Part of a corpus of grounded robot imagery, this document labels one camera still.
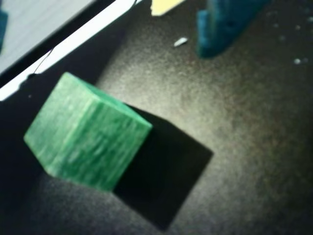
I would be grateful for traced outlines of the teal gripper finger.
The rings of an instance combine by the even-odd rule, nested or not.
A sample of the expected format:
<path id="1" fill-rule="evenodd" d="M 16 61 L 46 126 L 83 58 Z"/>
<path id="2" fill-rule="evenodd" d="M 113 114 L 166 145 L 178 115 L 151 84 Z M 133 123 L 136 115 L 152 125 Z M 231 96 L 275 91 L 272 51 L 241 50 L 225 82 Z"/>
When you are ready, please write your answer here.
<path id="1" fill-rule="evenodd" d="M 2 45 L 4 42 L 4 36 L 6 31 L 8 21 L 8 14 L 3 10 L 0 11 L 0 48 L 2 49 Z"/>
<path id="2" fill-rule="evenodd" d="M 197 13 L 198 55 L 213 58 L 223 53 L 268 4 L 268 0 L 207 0 Z"/>

